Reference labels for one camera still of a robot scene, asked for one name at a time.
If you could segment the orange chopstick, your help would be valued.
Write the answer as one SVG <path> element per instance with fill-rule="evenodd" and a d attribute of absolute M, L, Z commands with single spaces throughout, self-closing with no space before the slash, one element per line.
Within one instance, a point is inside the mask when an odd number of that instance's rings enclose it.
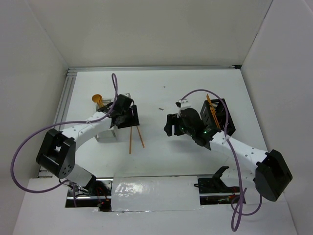
<path fill-rule="evenodd" d="M 136 126 L 136 129 L 137 129 L 137 132 L 138 132 L 138 135 L 139 135 L 139 138 L 140 138 L 140 141 L 141 141 L 142 147 L 143 147 L 143 148 L 145 148 L 145 144 L 144 144 L 144 141 L 143 141 L 143 138 L 142 138 L 142 135 L 141 135 L 141 132 L 140 132 L 139 126 Z"/>
<path fill-rule="evenodd" d="M 129 154 L 132 153 L 132 133 L 133 133 L 133 128 L 130 127 Z"/>

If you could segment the orange fork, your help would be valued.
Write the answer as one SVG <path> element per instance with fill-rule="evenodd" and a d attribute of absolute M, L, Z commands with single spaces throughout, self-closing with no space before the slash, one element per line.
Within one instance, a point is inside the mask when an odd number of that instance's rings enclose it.
<path fill-rule="evenodd" d="M 213 103 L 212 103 L 212 101 L 211 101 L 211 99 L 210 99 L 209 94 L 206 95 L 206 99 L 207 99 L 207 101 L 209 102 L 211 111 L 212 111 L 212 112 L 215 112 L 215 106 L 213 105 Z"/>

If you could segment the orange spoon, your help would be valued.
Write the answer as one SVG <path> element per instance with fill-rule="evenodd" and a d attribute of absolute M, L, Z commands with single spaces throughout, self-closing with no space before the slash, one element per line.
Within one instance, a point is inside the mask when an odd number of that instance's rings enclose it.
<path fill-rule="evenodd" d="M 92 96 L 92 101 L 96 103 L 100 108 L 103 107 L 102 96 L 100 94 L 94 94 Z"/>

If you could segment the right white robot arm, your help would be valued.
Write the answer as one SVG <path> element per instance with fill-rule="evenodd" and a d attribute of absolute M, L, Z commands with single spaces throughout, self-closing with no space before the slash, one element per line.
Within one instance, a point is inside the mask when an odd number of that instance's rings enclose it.
<path fill-rule="evenodd" d="M 292 180 L 291 171 L 279 151 L 266 152 L 226 136 L 215 124 L 202 120 L 193 108 L 184 109 L 180 114 L 168 114 L 164 131 L 169 137 L 186 134 L 197 145 L 228 157 L 236 154 L 238 163 L 254 174 L 257 191 L 269 201 L 277 201 Z"/>

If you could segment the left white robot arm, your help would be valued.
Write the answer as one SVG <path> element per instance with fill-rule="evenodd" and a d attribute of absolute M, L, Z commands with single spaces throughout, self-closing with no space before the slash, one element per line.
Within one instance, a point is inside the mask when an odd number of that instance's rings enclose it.
<path fill-rule="evenodd" d="M 128 95 L 120 94 L 116 102 L 99 108 L 82 123 L 58 131 L 47 131 L 36 162 L 56 176 L 79 186 L 85 195 L 92 195 L 99 184 L 96 176 L 75 163 L 78 148 L 98 134 L 113 127 L 128 128 L 139 125 L 137 106 Z"/>

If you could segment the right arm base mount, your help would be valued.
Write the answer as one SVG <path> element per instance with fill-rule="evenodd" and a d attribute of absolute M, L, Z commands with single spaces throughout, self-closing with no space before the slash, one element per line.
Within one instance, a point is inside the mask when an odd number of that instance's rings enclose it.
<path fill-rule="evenodd" d="M 221 177 L 228 166 L 220 167 L 212 176 L 201 176 L 194 184 L 199 191 L 200 205 L 218 205 L 238 203 L 240 190 L 238 186 L 227 186 Z"/>

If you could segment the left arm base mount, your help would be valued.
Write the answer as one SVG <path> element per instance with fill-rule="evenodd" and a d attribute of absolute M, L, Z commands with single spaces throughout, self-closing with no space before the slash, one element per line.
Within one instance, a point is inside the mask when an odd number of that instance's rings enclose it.
<path fill-rule="evenodd" d="M 94 208 L 100 212 L 111 212 L 113 178 L 97 178 L 95 188 L 88 191 L 72 182 L 67 186 L 65 208 Z"/>

